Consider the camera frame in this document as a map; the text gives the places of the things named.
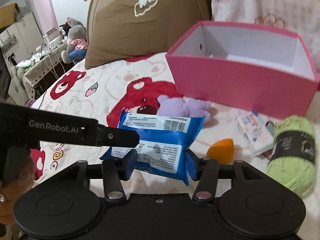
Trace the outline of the person's left hand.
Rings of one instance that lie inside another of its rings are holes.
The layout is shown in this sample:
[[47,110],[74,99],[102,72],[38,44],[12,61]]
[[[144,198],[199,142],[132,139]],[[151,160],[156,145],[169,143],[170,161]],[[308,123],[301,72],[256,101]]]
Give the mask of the person's left hand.
[[31,152],[29,152],[29,158],[22,167],[18,178],[1,187],[1,224],[12,225],[15,223],[14,205],[21,195],[33,187],[35,171],[35,163],[32,160]]

